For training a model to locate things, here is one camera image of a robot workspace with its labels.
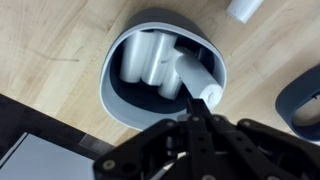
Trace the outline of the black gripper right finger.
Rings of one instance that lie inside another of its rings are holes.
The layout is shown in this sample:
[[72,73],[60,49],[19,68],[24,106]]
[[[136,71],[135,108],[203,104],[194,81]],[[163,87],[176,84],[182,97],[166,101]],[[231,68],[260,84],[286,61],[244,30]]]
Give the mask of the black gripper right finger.
[[188,100],[187,112],[204,122],[206,144],[228,163],[223,173],[236,170],[242,180],[320,180],[320,147],[250,119],[233,125],[201,99]]

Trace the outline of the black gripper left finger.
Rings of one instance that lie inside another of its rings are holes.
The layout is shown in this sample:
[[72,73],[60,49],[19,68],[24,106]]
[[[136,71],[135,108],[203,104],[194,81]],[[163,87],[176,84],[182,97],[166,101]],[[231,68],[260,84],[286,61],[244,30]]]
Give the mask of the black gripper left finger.
[[161,180],[197,180],[197,138],[199,116],[183,116],[181,121],[162,119],[104,154],[93,164],[95,180],[151,180],[171,165]]

